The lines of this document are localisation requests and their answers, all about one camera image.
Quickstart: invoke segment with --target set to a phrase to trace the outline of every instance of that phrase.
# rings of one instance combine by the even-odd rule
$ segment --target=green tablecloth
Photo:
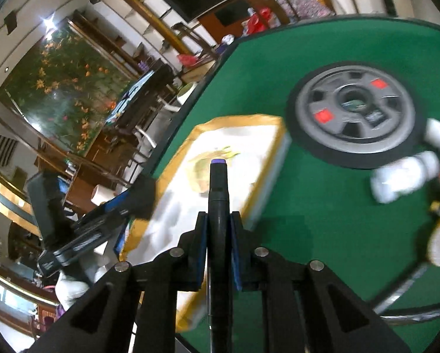
[[[299,79],[338,61],[369,62],[395,73],[420,96],[427,116],[440,120],[439,30],[378,18],[318,21],[238,44],[179,128],[155,175],[195,125],[224,115],[282,116]],[[424,248],[432,221],[426,189],[378,205],[370,193],[369,175],[329,165],[292,144],[257,225],[263,245],[292,261],[323,261],[370,300],[416,261],[416,246]],[[431,267],[395,307],[439,301],[440,268]],[[260,294],[240,293],[234,307],[235,352],[262,351]],[[439,329],[440,319],[395,331],[417,353]],[[208,351],[205,320],[184,336],[201,352]]]

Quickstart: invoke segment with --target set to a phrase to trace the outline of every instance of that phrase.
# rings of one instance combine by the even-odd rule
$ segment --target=silver bolt
[[[321,271],[324,268],[324,264],[319,260],[310,261],[310,268],[314,271]]]
[[[180,247],[174,247],[174,248],[171,248],[171,251],[169,251],[169,254],[172,257],[181,257],[184,254],[184,250]]]
[[[121,261],[116,264],[117,272],[125,272],[129,268],[130,268],[130,264],[128,264],[126,261]]]
[[[269,254],[269,250],[265,247],[257,247],[254,250],[254,254],[259,257],[265,257]]]

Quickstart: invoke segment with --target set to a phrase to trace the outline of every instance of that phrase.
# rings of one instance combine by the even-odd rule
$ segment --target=floral painting
[[[67,151],[84,155],[131,81],[64,22],[0,87],[0,101]]]

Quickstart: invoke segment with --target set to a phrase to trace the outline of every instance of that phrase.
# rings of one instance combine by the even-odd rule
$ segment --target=toilet paper roll
[[[92,192],[91,202],[93,202],[96,206],[100,206],[102,203],[108,202],[115,197],[115,191],[98,184],[96,187],[94,187]]]

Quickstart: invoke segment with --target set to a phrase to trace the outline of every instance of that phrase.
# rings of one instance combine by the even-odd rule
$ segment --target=red square sticker
[[[319,123],[326,123],[331,121],[334,118],[334,115],[328,109],[323,109],[315,113],[314,117]]]
[[[381,78],[374,79],[372,82],[370,82],[373,86],[378,87],[379,89],[385,89],[388,84],[383,81]]]

